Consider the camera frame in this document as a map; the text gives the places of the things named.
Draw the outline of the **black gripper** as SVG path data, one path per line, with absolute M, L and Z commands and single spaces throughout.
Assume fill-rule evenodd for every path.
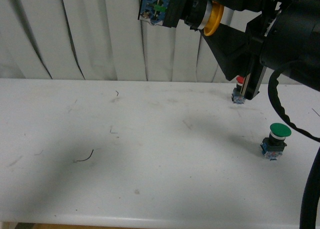
M 234 11 L 259 12 L 246 26 L 245 32 L 220 24 L 216 31 L 201 36 L 208 44 L 225 78 L 244 78 L 241 93 L 252 100 L 258 95 L 267 67 L 261 62 L 263 44 L 277 15 L 295 0 L 213 0 Z

